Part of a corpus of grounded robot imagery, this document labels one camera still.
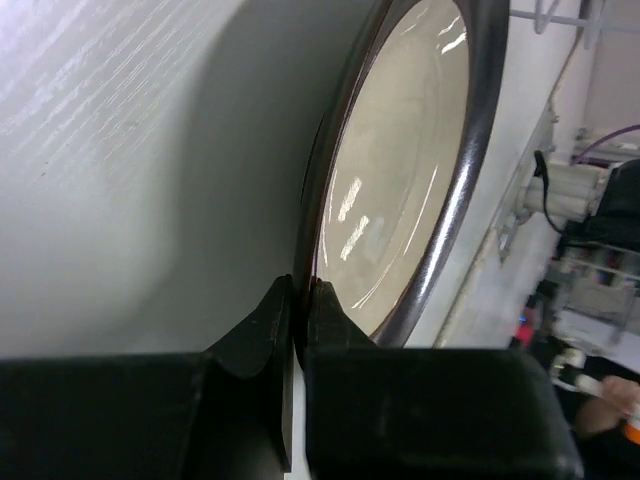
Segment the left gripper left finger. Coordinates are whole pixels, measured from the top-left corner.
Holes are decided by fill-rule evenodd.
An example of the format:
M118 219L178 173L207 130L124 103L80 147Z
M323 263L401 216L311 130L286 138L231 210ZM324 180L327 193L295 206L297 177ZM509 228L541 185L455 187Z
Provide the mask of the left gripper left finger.
M292 282L199 353L1 364L5 479L281 479L291 469Z

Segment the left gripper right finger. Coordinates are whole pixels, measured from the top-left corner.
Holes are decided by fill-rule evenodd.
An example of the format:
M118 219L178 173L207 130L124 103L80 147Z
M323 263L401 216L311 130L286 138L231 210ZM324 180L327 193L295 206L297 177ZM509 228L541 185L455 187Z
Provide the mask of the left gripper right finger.
M580 479L548 374L514 349L382 348L312 293L305 453L314 479Z

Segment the grey rim plate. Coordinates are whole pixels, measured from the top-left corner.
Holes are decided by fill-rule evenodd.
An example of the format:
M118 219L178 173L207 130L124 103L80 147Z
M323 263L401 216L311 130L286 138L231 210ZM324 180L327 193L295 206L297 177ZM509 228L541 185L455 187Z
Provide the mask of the grey rim plate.
M492 133L506 1L377 1L315 134L293 338L406 344L450 257Z

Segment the person hand in background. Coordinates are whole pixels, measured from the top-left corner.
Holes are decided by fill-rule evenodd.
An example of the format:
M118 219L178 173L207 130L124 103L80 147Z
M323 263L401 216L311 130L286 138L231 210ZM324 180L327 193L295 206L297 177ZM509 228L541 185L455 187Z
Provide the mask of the person hand in background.
M617 376L605 377L602 394L589 399L579 410L574 430L587 438L615 428L623 419L630 418L639 405L639 385Z

